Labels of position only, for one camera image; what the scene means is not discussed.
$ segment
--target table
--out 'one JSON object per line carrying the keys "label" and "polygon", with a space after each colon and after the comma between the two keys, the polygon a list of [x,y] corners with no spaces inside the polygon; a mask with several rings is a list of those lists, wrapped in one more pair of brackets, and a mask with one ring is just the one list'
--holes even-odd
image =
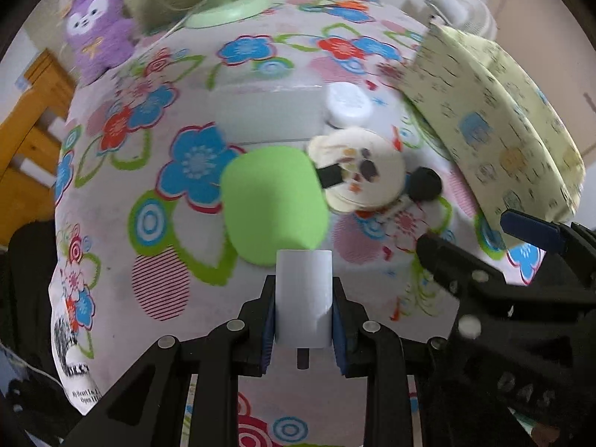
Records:
{"label": "table", "polygon": [[[281,82],[299,70],[353,82],[374,102],[369,128],[401,147],[407,170],[425,165],[442,177],[439,200],[410,207],[386,228],[373,214],[332,217],[321,248],[334,251],[335,275],[371,319],[414,340],[448,335],[457,302],[414,254],[429,230],[509,282],[532,279],[543,252],[496,246],[449,153],[394,88],[424,33],[378,0],[275,0],[247,20],[180,29],[77,89],[58,165],[50,298],[54,359],[81,412],[159,337],[206,335],[273,273],[238,258],[225,234],[221,169],[258,146],[214,140],[209,96],[225,82],[257,74]],[[312,351],[311,368],[298,371],[295,351],[275,348],[267,376],[241,379],[240,392],[243,442],[362,442],[366,382],[343,379],[332,349]]]}

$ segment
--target bolt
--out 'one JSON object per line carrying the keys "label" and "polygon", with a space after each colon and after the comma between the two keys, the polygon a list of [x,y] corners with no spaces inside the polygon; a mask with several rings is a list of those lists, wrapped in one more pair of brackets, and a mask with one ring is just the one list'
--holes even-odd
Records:
{"label": "bolt", "polygon": [[362,329],[367,333],[376,333],[381,329],[381,325],[377,321],[365,321],[362,324]]}
{"label": "bolt", "polygon": [[157,340],[157,346],[161,349],[169,349],[176,344],[176,338],[174,336],[162,336]]}
{"label": "bolt", "polygon": [[242,331],[244,329],[244,321],[242,319],[232,319],[226,324],[230,331]]}
{"label": "bolt", "polygon": [[435,336],[434,338],[430,339],[430,346],[437,351],[443,349],[447,344],[447,340],[440,336]]}
{"label": "bolt", "polygon": [[475,270],[472,272],[472,279],[474,279],[476,282],[487,282],[489,277],[485,271]]}
{"label": "bolt", "polygon": [[457,329],[464,338],[475,340],[482,332],[481,320],[472,315],[461,316]]}

